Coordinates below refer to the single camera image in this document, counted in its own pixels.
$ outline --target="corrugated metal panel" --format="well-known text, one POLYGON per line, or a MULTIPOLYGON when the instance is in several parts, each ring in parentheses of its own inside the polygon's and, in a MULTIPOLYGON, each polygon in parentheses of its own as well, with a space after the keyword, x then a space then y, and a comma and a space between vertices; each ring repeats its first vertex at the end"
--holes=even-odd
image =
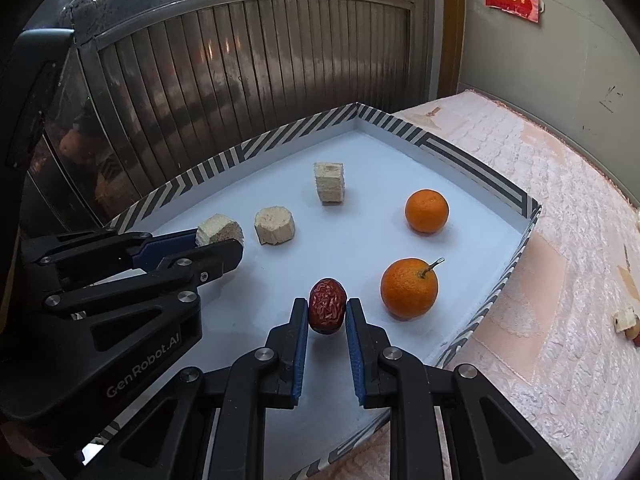
POLYGON ((353 101, 396 110, 408 19, 364 0, 248 0, 156 23, 99 56, 131 149, 159 186, 320 110, 353 101))

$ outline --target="small food piece on mattress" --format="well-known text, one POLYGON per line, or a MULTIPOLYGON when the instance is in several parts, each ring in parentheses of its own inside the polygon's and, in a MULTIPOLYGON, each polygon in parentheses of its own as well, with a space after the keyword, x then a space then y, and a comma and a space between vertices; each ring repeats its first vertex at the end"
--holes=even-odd
POLYGON ((623 310, 622 312, 615 313, 613 316, 613 326, 618 333, 628 328, 633 328, 635 325, 636 314, 633 310, 623 310))

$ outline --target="white tray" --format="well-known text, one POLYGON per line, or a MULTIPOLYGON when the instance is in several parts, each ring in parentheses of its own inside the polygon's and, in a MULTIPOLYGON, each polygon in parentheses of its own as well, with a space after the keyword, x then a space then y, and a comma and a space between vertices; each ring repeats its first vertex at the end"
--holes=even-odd
MULTIPOLYGON (((179 369, 229 366, 262 346, 289 319, 294 298, 321 278, 360 298, 367 322, 430 365, 446 364, 467 341, 522 254, 540 208, 495 171, 434 135, 364 105, 348 105, 262 134, 189 170, 116 218, 119 231, 155 235, 196 227, 215 213, 240 223, 238 269, 201 286, 203 336, 119 421, 128 419, 179 369), (320 203, 313 163, 342 162, 343 205, 320 203), (435 235, 412 232, 404 204, 419 189, 447 199, 449 221, 435 235), (261 246, 254 217, 266 206, 293 214, 296 235, 261 246), (400 258, 437 267, 439 294, 424 316, 386 312, 380 278, 400 258)), ((353 391, 344 328, 309 331, 299 406, 268 410, 264 477, 311 476, 372 434, 388 417, 363 410, 353 391)))

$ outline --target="striped border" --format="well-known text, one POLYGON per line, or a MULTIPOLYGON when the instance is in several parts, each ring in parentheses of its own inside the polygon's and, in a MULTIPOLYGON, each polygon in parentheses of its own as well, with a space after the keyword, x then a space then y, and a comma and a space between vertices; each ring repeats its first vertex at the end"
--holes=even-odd
POLYGON ((515 209, 524 218, 532 218, 534 211, 538 209, 538 202, 506 177, 459 147, 423 130, 420 126, 364 105, 360 105, 358 116, 453 166, 515 209))
POLYGON ((118 433, 120 429, 120 425, 115 420, 111 421, 109 425, 100 432, 100 435, 92 440, 92 444, 101 444, 102 446, 106 446, 107 443, 116 436, 116 433, 118 433))
POLYGON ((518 261, 520 260, 520 257, 522 256, 522 253, 524 252, 525 247, 529 243, 529 239, 533 234, 533 228, 538 222, 538 218, 540 217, 541 211, 542 211, 542 207, 538 206, 538 208, 533 212, 531 216, 531 221, 529 222, 529 226, 527 227, 527 230, 522 236, 522 240, 518 245, 518 249, 513 253, 513 257, 511 258, 509 265, 507 265, 507 268, 502 273, 500 280, 498 280, 498 283, 494 286, 492 291, 486 297, 486 300, 484 301, 482 306, 476 311, 476 314, 472 317, 469 323, 467 323, 465 329, 453 339, 453 343, 451 343, 447 347, 447 349, 442 353, 442 355, 439 357, 438 361, 436 362, 437 367, 444 368, 451 362, 451 360, 458 353, 458 350, 460 350, 466 344, 466 342, 469 341, 469 338, 471 338, 471 335, 474 332, 474 330, 478 328, 478 326, 480 325, 480 322, 489 313, 489 309, 491 309, 491 307, 494 306, 495 301, 498 299, 498 296, 502 292, 504 286, 507 284, 508 279, 511 277, 513 270, 516 268, 516 265, 518 264, 518 261))
MULTIPOLYGON (((300 119, 299 121, 286 124, 265 132, 253 139, 246 140, 237 146, 226 150, 205 160, 194 168, 185 171, 164 186, 151 192, 146 197, 140 199, 127 210, 120 213, 114 218, 109 226, 116 229, 119 233, 123 233, 131 229, 137 222, 149 216, 152 212, 167 205, 175 198, 188 192, 192 187, 199 186, 205 181, 214 178, 229 168, 242 164, 244 161, 253 158, 259 153, 267 152, 271 148, 290 142, 293 139, 304 137, 308 134, 319 132, 328 126, 334 126, 345 121, 350 121, 358 117, 361 120, 378 126, 407 142, 420 147, 431 155, 436 156, 440 160, 446 162, 450 166, 461 171, 471 180, 487 189, 489 192, 497 196, 505 204, 516 210, 524 218, 530 220, 529 225, 522 236, 522 240, 518 245, 509 265, 498 280, 498 283, 492 288, 491 293, 485 302, 478 309, 476 314, 467 324, 466 328, 460 332, 449 345, 449 347, 439 357, 436 366, 445 367, 456 355, 465 343, 469 340, 474 330, 480 325, 480 322, 486 317, 489 309, 495 303, 498 295, 503 290, 504 285, 515 269, 522 253, 529 242, 533 229, 540 216, 542 207, 536 200, 530 197, 524 190, 520 189, 514 183, 510 182, 497 171, 492 170, 486 164, 480 162, 475 157, 460 150, 450 142, 443 140, 436 135, 423 130, 419 126, 415 126, 407 121, 399 119, 393 115, 387 114, 376 108, 366 106, 359 103, 353 103, 338 108, 332 108, 327 112, 322 112, 314 116, 300 119)), ((377 430, 382 428, 390 419, 390 410, 375 418, 365 428, 357 434, 344 441, 340 446, 336 447, 328 455, 319 458, 309 466, 302 468, 294 473, 289 480, 302 480, 313 476, 315 473, 340 459, 355 447, 361 445, 371 437, 377 430)))
POLYGON ((244 161, 254 158, 259 153, 268 152, 281 144, 286 144, 299 137, 316 133, 329 126, 350 121, 358 115, 358 103, 332 108, 327 112, 315 114, 305 119, 286 124, 265 132, 253 139, 246 140, 233 146, 222 153, 194 166, 190 170, 172 178, 164 186, 153 190, 134 205, 124 210, 116 218, 111 220, 109 227, 118 233, 131 229, 142 219, 148 217, 154 211, 164 207, 172 200, 184 195, 191 188, 214 178, 230 168, 242 164, 244 161))

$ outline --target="blue gripper pad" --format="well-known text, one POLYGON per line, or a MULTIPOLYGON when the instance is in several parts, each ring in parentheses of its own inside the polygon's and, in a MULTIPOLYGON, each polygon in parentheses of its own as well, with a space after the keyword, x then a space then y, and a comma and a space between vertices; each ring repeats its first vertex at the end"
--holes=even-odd
POLYGON ((188 251, 195 246, 196 229, 152 238, 132 257, 133 268, 151 272, 156 270, 164 257, 188 251))
POLYGON ((296 353, 293 359, 293 385, 291 388, 291 397, 294 404, 298 405, 298 399, 302 393, 302 375, 305 371, 306 357, 306 340, 309 332, 309 323, 307 322, 308 312, 303 309, 302 320, 300 320, 300 332, 298 332, 298 341, 296 342, 296 353))
POLYGON ((356 330, 356 322, 353 318, 353 310, 351 309, 351 300, 347 302, 346 312, 347 323, 347 343, 349 346, 349 358, 351 359, 351 373, 353 374, 353 388, 356 397, 360 401, 360 405, 364 405, 364 397, 366 394, 364 386, 364 360, 362 358, 362 350, 360 349, 360 340, 356 330))

